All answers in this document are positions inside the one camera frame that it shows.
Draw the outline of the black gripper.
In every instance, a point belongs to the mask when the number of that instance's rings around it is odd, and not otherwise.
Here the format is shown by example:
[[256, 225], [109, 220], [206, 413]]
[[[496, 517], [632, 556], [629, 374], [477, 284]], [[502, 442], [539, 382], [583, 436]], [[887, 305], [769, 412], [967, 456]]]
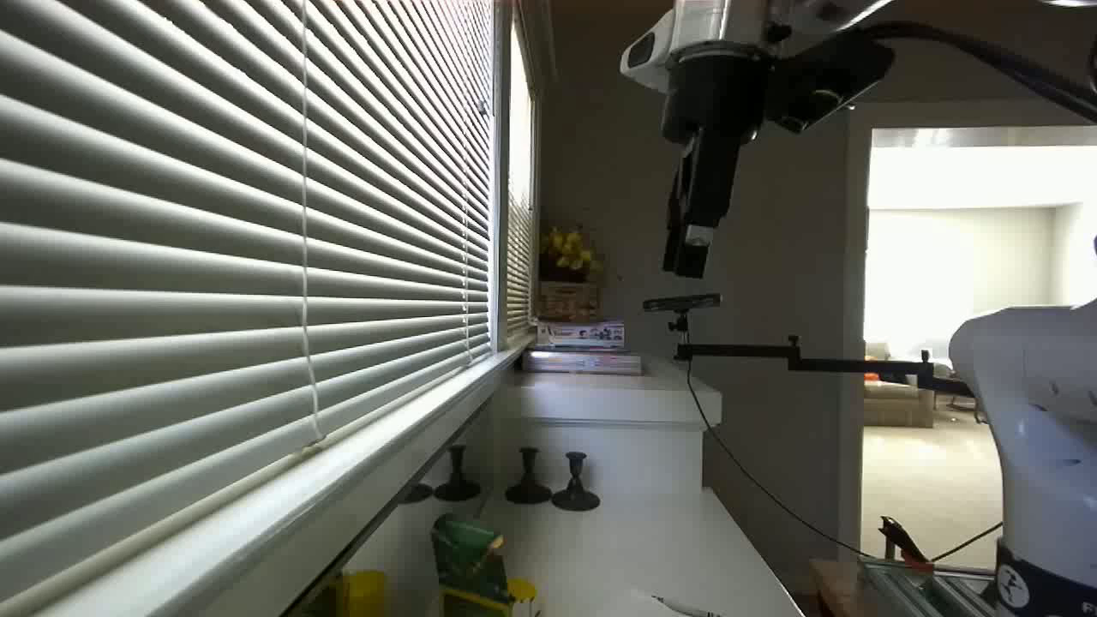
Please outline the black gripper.
[[684, 225], [669, 228], [663, 266], [678, 277], [708, 272], [718, 224], [731, 209], [741, 147], [757, 133], [769, 60], [700, 49], [669, 70], [663, 138], [684, 147], [672, 203]]

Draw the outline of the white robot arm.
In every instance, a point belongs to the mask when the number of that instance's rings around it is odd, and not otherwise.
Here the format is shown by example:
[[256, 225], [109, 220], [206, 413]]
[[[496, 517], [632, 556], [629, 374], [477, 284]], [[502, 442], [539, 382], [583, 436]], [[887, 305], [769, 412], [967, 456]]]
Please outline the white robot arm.
[[[806, 131], [884, 77], [896, 50], [843, 33], [791, 57], [697, 44], [669, 57], [663, 133], [684, 145], [669, 197], [664, 266], [700, 277], [709, 228], [731, 204], [737, 150], [761, 118]], [[952, 381], [933, 363], [813, 361], [795, 342], [684, 342], [692, 356], [776, 356], [791, 370], [915, 374], [974, 394], [1006, 474], [998, 617], [1093, 617], [1097, 608], [1097, 305], [1006, 307], [956, 329]]]

